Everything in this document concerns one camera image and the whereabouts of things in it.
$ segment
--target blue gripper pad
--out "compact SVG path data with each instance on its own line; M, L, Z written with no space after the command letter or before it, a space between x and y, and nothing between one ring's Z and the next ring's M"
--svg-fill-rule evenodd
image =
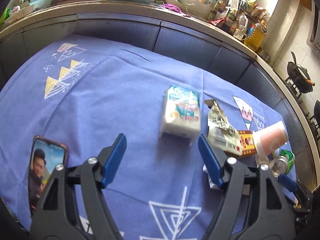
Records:
M281 174L278 177L278 182L290 192L296 192L298 190L297 184L293 182L287 175Z
M101 183L104 188L113 182L126 149L127 138L124 134L120 134L112 145L111 154L103 167L103 179Z
M221 166L219 165L213 151L207 141L204 139L203 135L200 135L198 140L198 147L200 154L204 160L204 164L207 166L208 173L211 180L219 188L222 188L224 182L222 180Z

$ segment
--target pan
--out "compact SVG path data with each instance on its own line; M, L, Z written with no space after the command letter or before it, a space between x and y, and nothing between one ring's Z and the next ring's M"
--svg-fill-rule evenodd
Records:
M291 51L294 62L288 62L287 71L292 82L302 94L307 94L313 91L315 83L310 80L307 70L300 65L297 65L295 54Z

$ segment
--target pink paper cup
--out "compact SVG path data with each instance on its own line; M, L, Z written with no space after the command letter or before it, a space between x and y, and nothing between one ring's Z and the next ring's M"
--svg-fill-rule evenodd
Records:
M254 146L261 156L269 155L288 141L282 121L252 134Z

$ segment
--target cooking oil bottle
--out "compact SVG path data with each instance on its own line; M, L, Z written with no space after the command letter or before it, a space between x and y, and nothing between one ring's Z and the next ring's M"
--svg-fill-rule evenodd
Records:
M257 52L261 43L265 39L266 35L267 35L266 22L262 20L261 23L256 23L253 31L244 40L244 44L249 49L252 49L254 52Z

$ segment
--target phone screen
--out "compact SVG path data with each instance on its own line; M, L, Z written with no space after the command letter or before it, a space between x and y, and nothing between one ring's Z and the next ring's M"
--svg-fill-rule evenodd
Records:
M65 164L66 147L41 137L35 137L32 146L29 175L28 194L31 217L47 184L50 175L59 163Z

